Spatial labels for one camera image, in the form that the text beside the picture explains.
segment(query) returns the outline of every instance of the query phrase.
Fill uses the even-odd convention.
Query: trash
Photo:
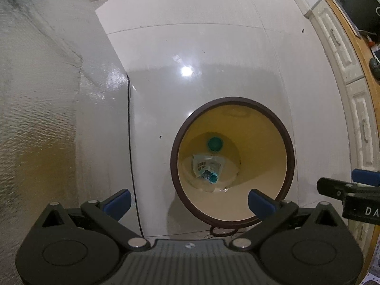
[[[210,155],[193,155],[193,171],[197,178],[202,177],[215,184],[222,173],[225,159]]]

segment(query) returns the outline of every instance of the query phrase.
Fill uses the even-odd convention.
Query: ribbed gray surface
[[[104,284],[112,285],[275,285],[246,252],[229,250],[222,239],[157,240],[146,252],[130,254]]]

